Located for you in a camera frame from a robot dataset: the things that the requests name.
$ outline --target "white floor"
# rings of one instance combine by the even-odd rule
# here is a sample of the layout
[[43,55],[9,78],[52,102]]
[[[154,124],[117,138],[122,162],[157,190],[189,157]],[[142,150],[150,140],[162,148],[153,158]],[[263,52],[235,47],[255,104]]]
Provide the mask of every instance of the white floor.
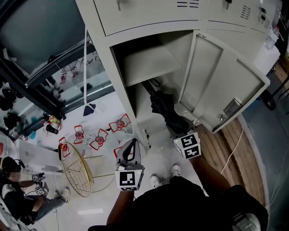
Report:
[[[189,161],[184,160],[175,150],[172,140],[169,139],[168,131],[164,130],[155,134],[150,138],[152,143],[152,149],[148,152],[148,155],[142,158],[142,164],[145,166],[144,177],[141,183],[139,191],[135,192],[135,197],[139,197],[144,192],[152,189],[149,178],[155,173],[162,179],[170,177],[171,166],[174,163],[178,163],[181,166],[181,175],[193,183],[200,184],[199,178],[197,177],[193,167]],[[105,163],[106,170],[114,172],[113,161],[107,157],[99,157],[91,160],[89,165],[92,169],[94,176],[102,175],[103,172],[99,172],[98,166],[102,166]],[[112,180],[114,176],[107,176],[106,178],[96,178],[93,189],[100,190],[105,188]],[[54,196],[54,190],[58,189],[62,191],[64,187],[70,186],[66,176],[54,176],[55,184],[52,176],[47,176],[46,182],[49,191],[49,198]],[[96,193],[92,193],[89,197],[84,198],[79,196],[72,187],[71,189],[71,200],[68,204],[63,205],[57,209],[57,218],[59,223],[60,231],[67,230],[87,230],[93,225],[104,225],[106,224],[107,217],[118,197],[119,189],[117,188],[115,179],[113,182],[104,190]],[[57,220],[56,213],[51,212],[44,217],[40,222],[37,222],[34,226],[37,230],[56,231]]]

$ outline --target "headphones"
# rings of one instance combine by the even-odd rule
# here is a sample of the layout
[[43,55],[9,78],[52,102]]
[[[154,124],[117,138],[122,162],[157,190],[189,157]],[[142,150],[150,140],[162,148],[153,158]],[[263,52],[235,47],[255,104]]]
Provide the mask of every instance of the headphones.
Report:
[[[4,161],[4,159],[5,159],[5,157],[1,159],[0,169],[1,169],[4,173],[8,173],[7,171],[5,171],[6,166],[3,166],[3,161]],[[25,165],[23,164],[23,162],[22,162],[20,159],[16,159],[16,160],[14,160],[14,161],[15,161],[15,162],[18,161],[18,163],[16,163],[16,164],[20,167],[20,169],[21,169],[21,167],[22,167],[22,168],[25,168]]]

